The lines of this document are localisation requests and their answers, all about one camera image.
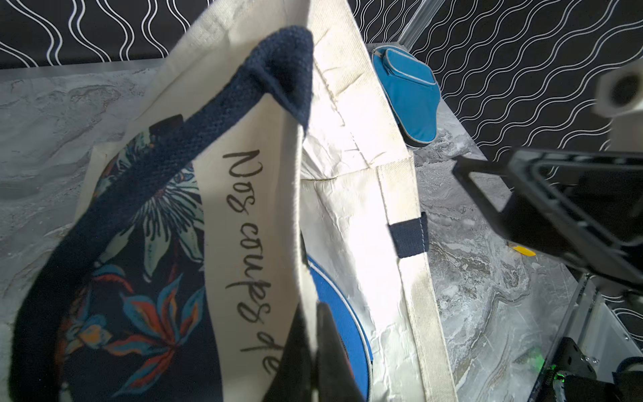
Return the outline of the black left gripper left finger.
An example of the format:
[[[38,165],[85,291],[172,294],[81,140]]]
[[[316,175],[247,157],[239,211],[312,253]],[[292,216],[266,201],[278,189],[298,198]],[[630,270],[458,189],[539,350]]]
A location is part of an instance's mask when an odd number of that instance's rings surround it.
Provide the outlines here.
[[[312,394],[313,357],[301,308],[296,309],[286,346],[264,402],[309,402]]]

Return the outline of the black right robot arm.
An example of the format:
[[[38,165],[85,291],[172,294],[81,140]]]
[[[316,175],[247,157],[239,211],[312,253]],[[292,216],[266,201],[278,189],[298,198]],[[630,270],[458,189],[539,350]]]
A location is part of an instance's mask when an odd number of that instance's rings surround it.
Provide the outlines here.
[[[642,336],[620,319],[642,314],[641,154],[520,148],[453,174],[499,236],[577,276],[531,400],[641,400]]]

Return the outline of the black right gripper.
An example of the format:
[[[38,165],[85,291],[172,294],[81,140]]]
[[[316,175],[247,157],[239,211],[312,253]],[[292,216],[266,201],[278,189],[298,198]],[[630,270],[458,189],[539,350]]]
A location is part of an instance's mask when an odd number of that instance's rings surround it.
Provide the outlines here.
[[[631,289],[642,287],[642,156],[519,148],[507,162],[456,157],[453,175],[503,239]],[[514,191],[497,209],[472,174]]]

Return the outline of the blue paddle case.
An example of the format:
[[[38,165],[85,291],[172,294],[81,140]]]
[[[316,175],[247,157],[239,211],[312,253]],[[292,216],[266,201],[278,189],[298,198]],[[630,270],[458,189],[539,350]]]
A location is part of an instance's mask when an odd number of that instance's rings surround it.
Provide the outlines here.
[[[353,378],[362,395],[369,401],[372,387],[373,354],[363,325],[350,301],[333,278],[311,256],[307,257],[309,270],[322,303],[328,304],[343,342]]]

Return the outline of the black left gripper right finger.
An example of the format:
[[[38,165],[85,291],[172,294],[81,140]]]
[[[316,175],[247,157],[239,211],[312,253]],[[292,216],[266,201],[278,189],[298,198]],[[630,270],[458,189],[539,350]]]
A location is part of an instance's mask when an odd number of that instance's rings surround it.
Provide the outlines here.
[[[322,402],[364,401],[328,304],[318,303],[316,320],[318,400]]]

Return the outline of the teal paddle case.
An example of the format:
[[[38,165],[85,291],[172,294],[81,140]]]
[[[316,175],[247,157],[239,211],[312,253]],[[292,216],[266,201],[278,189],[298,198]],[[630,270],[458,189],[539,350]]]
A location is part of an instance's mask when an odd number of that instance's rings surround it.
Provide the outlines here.
[[[371,61],[405,143],[427,147],[437,137],[441,100],[430,67],[393,45],[374,48]]]

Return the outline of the cream canvas tote bag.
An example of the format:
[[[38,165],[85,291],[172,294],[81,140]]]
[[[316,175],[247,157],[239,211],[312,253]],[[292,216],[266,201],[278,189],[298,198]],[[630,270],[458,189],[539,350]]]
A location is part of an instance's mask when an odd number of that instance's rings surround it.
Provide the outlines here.
[[[369,401],[457,398],[406,147],[345,1],[217,1],[179,40],[13,328],[13,401],[263,401],[311,256],[373,354]]]

